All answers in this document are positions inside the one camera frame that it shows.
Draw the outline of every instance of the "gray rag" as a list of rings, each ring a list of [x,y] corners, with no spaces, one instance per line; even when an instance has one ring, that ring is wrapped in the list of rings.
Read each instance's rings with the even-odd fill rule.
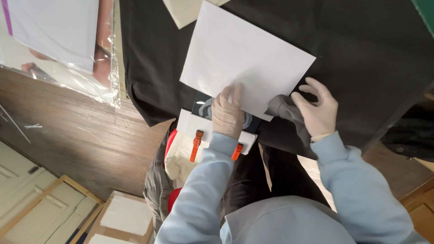
[[[300,137],[303,145],[309,147],[310,134],[304,125],[304,119],[300,110],[294,104],[290,96],[277,95],[268,103],[268,109],[265,112],[271,116],[278,116],[287,119],[296,125],[297,135]]]

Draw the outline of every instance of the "plastic bag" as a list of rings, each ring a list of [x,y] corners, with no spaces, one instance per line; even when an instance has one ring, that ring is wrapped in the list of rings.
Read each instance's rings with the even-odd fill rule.
[[[2,0],[0,64],[120,107],[113,0]]]

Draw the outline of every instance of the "white glove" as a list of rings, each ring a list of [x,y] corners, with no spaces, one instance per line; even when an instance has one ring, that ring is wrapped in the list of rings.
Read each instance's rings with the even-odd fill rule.
[[[315,142],[335,132],[338,102],[327,87],[316,79],[307,77],[306,82],[307,85],[301,85],[299,89],[317,96],[318,102],[313,103],[316,106],[306,101],[298,92],[293,92],[291,98],[300,109],[306,129],[312,136],[312,141]]]
[[[232,104],[229,95],[232,93]],[[240,108],[241,84],[235,89],[227,86],[214,99],[212,109],[213,131],[230,136],[238,141],[243,130],[243,111]]]

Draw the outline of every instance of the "orange clamp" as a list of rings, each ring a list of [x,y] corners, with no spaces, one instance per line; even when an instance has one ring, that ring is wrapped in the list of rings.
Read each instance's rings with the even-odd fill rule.
[[[243,144],[238,143],[237,147],[235,148],[235,151],[232,154],[232,160],[234,161],[237,160],[242,150],[243,150]]]
[[[194,162],[194,159],[196,158],[197,150],[201,145],[203,135],[204,135],[203,131],[200,130],[196,131],[196,138],[194,138],[193,140],[193,150],[191,151],[190,162]]]

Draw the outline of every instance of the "white door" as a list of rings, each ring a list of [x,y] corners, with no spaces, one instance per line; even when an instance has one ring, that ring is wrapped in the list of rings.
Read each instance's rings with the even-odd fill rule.
[[[57,180],[46,169],[34,167],[37,165],[0,142],[0,227]],[[63,244],[95,205],[62,183],[10,229],[0,244]]]

